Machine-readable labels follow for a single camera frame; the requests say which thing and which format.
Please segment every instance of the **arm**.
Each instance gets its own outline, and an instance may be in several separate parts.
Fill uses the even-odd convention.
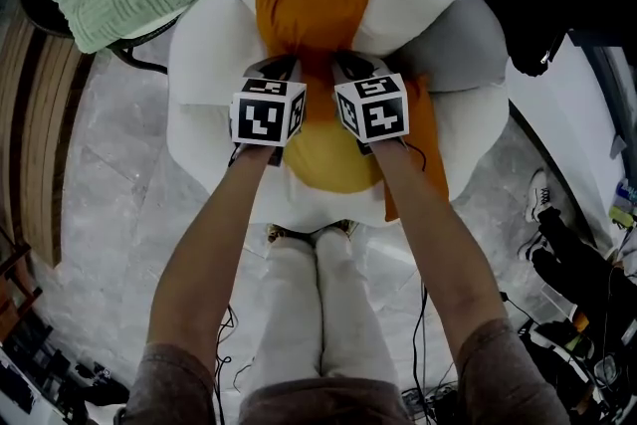
[[[272,147],[244,150],[177,244],[155,292],[148,343],[168,343],[215,371],[216,336]]]
[[[395,140],[371,146],[457,360],[472,332],[507,316],[494,274],[467,227],[414,168],[407,150]]]

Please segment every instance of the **white pants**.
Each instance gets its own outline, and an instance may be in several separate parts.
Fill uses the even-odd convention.
[[[312,377],[397,382],[380,324],[367,300],[347,236],[323,231],[317,252],[279,238],[268,256],[264,292],[270,316],[250,369],[247,394]]]

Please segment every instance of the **gray tile floor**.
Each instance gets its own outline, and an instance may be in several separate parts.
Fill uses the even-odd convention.
[[[165,62],[169,41],[170,33],[164,34],[136,54]],[[128,384],[145,342],[158,278],[207,198],[167,152],[167,92],[166,77],[130,68],[109,53],[98,55],[67,163],[63,262],[52,271],[34,258],[35,275],[44,290],[36,310],[55,328],[52,339],[69,356],[98,361]],[[518,246],[534,232],[523,211],[529,179],[541,165],[539,154],[510,120],[454,207],[485,250],[502,289],[532,315],[550,319],[556,309],[540,291],[541,280],[517,258]],[[402,230],[399,225],[359,226],[353,241],[401,386],[412,387],[411,336],[420,290]],[[232,389],[234,374],[251,359],[265,320],[259,298],[265,245],[265,226],[251,226],[232,298],[240,323],[222,348],[233,358],[222,381],[224,407],[231,417],[240,401]],[[515,324],[524,322],[521,313],[513,308],[510,312]],[[431,305],[426,337],[425,385],[435,386],[451,356]],[[455,377],[452,369],[446,380]]]

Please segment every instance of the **floor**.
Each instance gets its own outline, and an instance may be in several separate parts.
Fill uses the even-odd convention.
[[[137,56],[165,63],[169,41],[166,33],[140,47]],[[36,310],[55,328],[53,341],[71,357],[109,367],[127,384],[133,381],[142,353],[161,271],[207,198],[166,149],[166,109],[164,76],[130,68],[109,53],[98,54],[67,163],[63,262],[54,272],[37,258],[33,261],[44,291]],[[542,282],[532,267],[517,258],[518,246],[534,232],[523,210],[529,179],[541,165],[539,154],[510,120],[454,207],[485,250],[502,290],[538,319],[551,319],[557,308],[540,291]],[[557,196],[565,200],[563,193]],[[253,225],[248,232],[232,298],[240,324],[221,349],[233,358],[222,380],[224,408],[230,416],[240,401],[232,389],[234,374],[250,361],[264,323],[259,297],[266,264],[264,234],[264,225]],[[402,230],[398,225],[360,226],[353,242],[401,387],[412,387],[411,337],[420,291]],[[513,308],[510,312],[515,324],[524,322],[522,313]],[[451,356],[431,305],[426,337],[425,385],[433,387],[449,368]],[[452,368],[445,380],[454,379]]]

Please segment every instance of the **person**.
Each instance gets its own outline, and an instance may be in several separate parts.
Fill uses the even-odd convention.
[[[528,222],[538,232],[518,252],[533,264],[537,274],[555,291],[578,305],[590,322],[588,336],[597,344],[620,343],[626,329],[637,319],[628,304],[637,303],[635,286],[619,267],[567,228],[550,202],[546,173],[540,169],[531,179]]]
[[[371,144],[459,372],[459,423],[562,425],[568,417],[507,319],[480,247],[396,140]],[[249,147],[177,244],[159,281],[126,425],[215,421],[215,338],[271,147]],[[245,425],[411,423],[346,233],[275,236],[270,317],[241,405]]]

